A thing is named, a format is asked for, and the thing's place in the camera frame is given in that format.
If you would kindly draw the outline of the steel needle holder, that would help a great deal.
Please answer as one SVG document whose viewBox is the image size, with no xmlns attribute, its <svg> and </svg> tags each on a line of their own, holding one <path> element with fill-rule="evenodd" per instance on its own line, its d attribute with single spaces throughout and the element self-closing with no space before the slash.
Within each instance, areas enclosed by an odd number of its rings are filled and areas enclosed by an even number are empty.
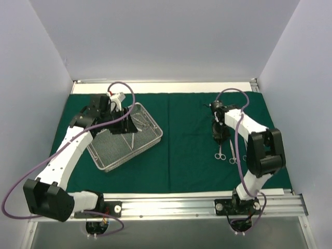
<svg viewBox="0 0 332 249">
<path fill-rule="evenodd" d="M 247 156 L 246 156 L 246 153 L 247 153 L 247 141 L 246 141 L 246 140 L 244 140 L 244 148 L 245 148 L 245 153 L 244 153 L 244 155 L 242 156 L 242 159 L 243 159 L 244 161 L 246 161 L 246 160 L 247 160 Z"/>
</svg>

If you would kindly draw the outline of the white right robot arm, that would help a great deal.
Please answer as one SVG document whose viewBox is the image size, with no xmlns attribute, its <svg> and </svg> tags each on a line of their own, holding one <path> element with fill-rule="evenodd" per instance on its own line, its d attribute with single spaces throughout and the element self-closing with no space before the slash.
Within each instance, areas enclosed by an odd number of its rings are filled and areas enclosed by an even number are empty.
<svg viewBox="0 0 332 249">
<path fill-rule="evenodd" d="M 220 101 L 209 104 L 212 118 L 212 136 L 221 145 L 230 137 L 229 129 L 247 142 L 245 175 L 240 171 L 241 183 L 236 187 L 237 197 L 230 201 L 236 214 L 249 208 L 248 200 L 254 199 L 268 179 L 286 165 L 280 130 L 269 129 L 256 122 L 235 105 L 224 106 Z"/>
</svg>

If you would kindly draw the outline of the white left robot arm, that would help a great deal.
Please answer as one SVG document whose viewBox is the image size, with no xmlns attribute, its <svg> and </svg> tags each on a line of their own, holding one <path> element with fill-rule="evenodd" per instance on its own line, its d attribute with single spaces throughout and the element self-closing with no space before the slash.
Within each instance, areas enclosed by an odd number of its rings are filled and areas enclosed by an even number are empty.
<svg viewBox="0 0 332 249">
<path fill-rule="evenodd" d="M 124 99 L 122 92 L 94 95 L 89 105 L 74 116 L 61 145 L 46 161 L 46 167 L 23 185 L 32 214 L 64 222 L 76 212 L 86 211 L 92 217 L 104 213 L 102 193 L 92 190 L 68 193 L 66 189 L 82 153 L 101 131 L 110 134 L 137 132 L 130 117 L 133 107 L 123 107 Z"/>
</svg>

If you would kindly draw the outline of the steel forceps clamp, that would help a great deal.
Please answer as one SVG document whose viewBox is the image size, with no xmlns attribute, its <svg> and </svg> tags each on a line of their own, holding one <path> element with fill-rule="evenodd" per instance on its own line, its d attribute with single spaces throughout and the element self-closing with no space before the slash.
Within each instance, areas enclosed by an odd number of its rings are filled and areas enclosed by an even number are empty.
<svg viewBox="0 0 332 249">
<path fill-rule="evenodd" d="M 231 150 L 231 158 L 229 159 L 229 163 L 237 164 L 237 157 L 236 157 L 236 153 L 235 153 L 235 149 L 234 149 L 232 140 L 229 140 L 229 144 L 230 144 L 230 150 Z"/>
</svg>

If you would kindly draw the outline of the green surgical drape cloth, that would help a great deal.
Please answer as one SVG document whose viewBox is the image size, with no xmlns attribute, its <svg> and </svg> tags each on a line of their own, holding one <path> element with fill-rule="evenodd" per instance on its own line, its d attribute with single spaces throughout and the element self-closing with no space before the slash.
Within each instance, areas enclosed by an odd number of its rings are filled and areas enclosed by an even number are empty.
<svg viewBox="0 0 332 249">
<path fill-rule="evenodd" d="M 212 138 L 208 105 L 216 93 L 136 94 L 134 99 L 163 131 L 161 141 L 118 168 L 99 170 L 86 151 L 77 163 L 67 190 L 104 193 L 174 193 L 234 189 L 238 168 L 217 160 L 220 150 L 231 156 L 229 143 L 219 147 Z"/>
</svg>

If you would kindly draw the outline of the steel surgical scissors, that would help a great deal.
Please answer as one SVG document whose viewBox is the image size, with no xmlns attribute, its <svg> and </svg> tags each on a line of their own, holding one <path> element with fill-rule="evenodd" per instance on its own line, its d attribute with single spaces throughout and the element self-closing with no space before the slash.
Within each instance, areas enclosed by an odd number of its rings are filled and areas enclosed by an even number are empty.
<svg viewBox="0 0 332 249">
<path fill-rule="evenodd" d="M 222 161 L 226 160 L 226 155 L 223 154 L 222 152 L 222 145 L 219 145 L 218 153 L 215 153 L 214 157 L 216 160 L 222 160 Z"/>
</svg>

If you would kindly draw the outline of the steel mesh instrument tray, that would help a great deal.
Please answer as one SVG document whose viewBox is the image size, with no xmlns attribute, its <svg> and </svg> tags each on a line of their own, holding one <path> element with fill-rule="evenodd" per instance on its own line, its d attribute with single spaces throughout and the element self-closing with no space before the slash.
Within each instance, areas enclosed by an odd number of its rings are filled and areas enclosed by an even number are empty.
<svg viewBox="0 0 332 249">
<path fill-rule="evenodd" d="M 131 117 L 135 115 L 142 115 L 147 118 L 154 129 L 135 133 L 134 150 L 131 150 L 132 134 L 112 135 L 108 130 L 101 131 L 87 147 L 99 170 L 103 172 L 114 170 L 161 141 L 162 129 L 139 102 L 135 103 L 131 112 Z"/>
</svg>

